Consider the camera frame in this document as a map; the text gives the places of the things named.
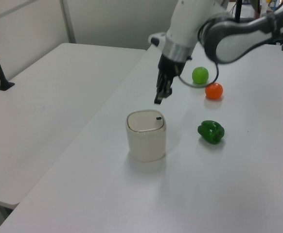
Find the green apple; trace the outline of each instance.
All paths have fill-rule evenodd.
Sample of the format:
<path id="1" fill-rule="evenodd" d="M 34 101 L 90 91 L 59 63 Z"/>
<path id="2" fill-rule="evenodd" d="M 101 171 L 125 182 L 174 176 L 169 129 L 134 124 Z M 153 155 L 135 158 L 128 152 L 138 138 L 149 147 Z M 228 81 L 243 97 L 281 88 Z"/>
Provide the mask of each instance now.
<path id="1" fill-rule="evenodd" d="M 192 72 L 192 80 L 196 84 L 205 84 L 209 79 L 209 72 L 204 67 L 197 67 Z"/>

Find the orange tomato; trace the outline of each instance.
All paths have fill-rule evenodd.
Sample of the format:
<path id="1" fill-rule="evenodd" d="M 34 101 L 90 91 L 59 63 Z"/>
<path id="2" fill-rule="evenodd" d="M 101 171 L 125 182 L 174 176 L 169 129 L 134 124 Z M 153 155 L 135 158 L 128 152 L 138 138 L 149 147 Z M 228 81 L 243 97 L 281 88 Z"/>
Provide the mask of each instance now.
<path id="1" fill-rule="evenodd" d="M 206 97 L 212 100 L 220 98 L 223 92 L 224 89 L 219 83 L 213 83 L 205 87 Z"/>

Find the white container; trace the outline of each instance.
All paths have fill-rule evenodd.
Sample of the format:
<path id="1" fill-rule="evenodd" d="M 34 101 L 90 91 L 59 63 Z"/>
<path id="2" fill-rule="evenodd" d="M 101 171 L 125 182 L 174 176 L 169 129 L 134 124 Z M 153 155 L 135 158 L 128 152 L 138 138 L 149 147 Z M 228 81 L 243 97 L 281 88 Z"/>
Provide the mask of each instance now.
<path id="1" fill-rule="evenodd" d="M 166 145 L 166 122 L 162 113 L 143 110 L 129 114 L 126 132 L 130 155 L 141 162 L 162 158 Z"/>

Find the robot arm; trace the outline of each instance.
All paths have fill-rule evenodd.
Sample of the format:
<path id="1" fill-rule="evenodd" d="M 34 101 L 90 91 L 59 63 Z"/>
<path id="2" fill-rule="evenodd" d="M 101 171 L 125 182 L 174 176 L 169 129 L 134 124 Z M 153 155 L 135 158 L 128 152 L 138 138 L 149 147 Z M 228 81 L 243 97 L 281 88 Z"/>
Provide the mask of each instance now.
<path id="1" fill-rule="evenodd" d="M 172 94 L 173 78 L 182 73 L 198 40 L 208 58 L 216 64 L 227 64 L 283 34 L 283 6 L 255 21 L 236 23 L 219 2 L 179 0 L 166 35 L 149 37 L 151 43 L 162 48 L 155 103 Z"/>

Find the white tabletop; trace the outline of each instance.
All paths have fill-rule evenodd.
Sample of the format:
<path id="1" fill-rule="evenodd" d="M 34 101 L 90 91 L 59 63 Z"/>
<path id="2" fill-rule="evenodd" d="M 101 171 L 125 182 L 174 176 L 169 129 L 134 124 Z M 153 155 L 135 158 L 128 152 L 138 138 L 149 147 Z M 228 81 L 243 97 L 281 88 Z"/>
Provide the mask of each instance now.
<path id="1" fill-rule="evenodd" d="M 178 79 L 154 105 L 160 52 L 151 47 L 65 152 L 0 227 L 0 233 L 283 233 L 283 52 L 263 46 L 220 66 L 221 101 Z M 277 58 L 277 63 L 270 62 Z M 183 78 L 215 67 L 200 46 Z M 157 109 L 166 157 L 128 155 L 126 116 Z M 200 138 L 218 121 L 223 141 Z"/>
<path id="2" fill-rule="evenodd" d="M 0 205 L 23 200 L 144 54 L 62 44 L 0 91 Z"/>

